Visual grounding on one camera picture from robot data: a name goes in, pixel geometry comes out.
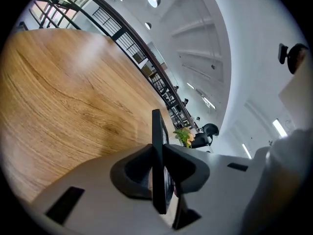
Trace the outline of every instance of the wall-mounted camera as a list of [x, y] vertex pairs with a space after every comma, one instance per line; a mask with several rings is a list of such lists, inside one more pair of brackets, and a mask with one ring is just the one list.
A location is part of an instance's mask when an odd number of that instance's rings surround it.
[[279, 44], [278, 60], [281, 64], [284, 64], [285, 58], [287, 58], [288, 69], [291, 74], [294, 74], [301, 65], [306, 55], [306, 50], [308, 50], [308, 48], [303, 44], [296, 44], [290, 49], [288, 54], [287, 50], [288, 46], [284, 44]]

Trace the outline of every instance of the handrail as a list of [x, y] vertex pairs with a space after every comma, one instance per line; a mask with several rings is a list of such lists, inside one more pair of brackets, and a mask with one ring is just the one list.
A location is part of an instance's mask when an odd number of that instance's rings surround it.
[[120, 25], [125, 27], [125, 31], [132, 37], [133, 41], [141, 48], [143, 53], [146, 55], [146, 57], [149, 59], [149, 61], [152, 63], [152, 65], [155, 67], [156, 71], [158, 72], [159, 76], [163, 80], [163, 82], [166, 84], [168, 89], [171, 91], [171, 94], [173, 95], [176, 105], [179, 105], [181, 110], [183, 111], [183, 114], [189, 121], [190, 125], [194, 127], [193, 121], [190, 119], [190, 116], [183, 105], [179, 95], [177, 94], [174, 86], [172, 85], [170, 79], [168, 78], [167, 74], [157, 61], [156, 57], [152, 54], [146, 43], [141, 39], [141, 37], [137, 34], [137, 32], [127, 23], [127, 21], [115, 10], [113, 9], [107, 2], [104, 0], [93, 0], [96, 4], [98, 4], [101, 8], [105, 9], [105, 11], [112, 17], [114, 20], [116, 20]]

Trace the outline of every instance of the potted plant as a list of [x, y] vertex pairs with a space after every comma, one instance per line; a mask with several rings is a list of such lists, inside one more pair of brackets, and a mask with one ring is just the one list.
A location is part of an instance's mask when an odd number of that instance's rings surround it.
[[187, 148], [191, 147], [191, 141], [195, 140], [195, 135], [191, 133], [190, 129], [184, 127], [182, 129], [175, 130], [173, 133], [176, 134], [175, 138], [180, 140]]

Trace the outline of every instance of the black office chair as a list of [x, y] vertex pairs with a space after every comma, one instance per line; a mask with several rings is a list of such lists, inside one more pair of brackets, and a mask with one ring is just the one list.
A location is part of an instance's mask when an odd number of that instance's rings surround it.
[[220, 131], [218, 127], [212, 123], [206, 124], [202, 127], [203, 133], [197, 133], [195, 136], [195, 140], [191, 142], [192, 148], [199, 148], [203, 146], [211, 146], [213, 142], [213, 136], [218, 136]]

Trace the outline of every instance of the wooden table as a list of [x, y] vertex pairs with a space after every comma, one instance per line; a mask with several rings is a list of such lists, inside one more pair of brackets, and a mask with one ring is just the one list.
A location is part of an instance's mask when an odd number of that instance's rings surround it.
[[73, 29], [14, 34], [0, 60], [3, 169], [27, 201], [80, 163], [152, 141], [165, 104], [109, 38]]

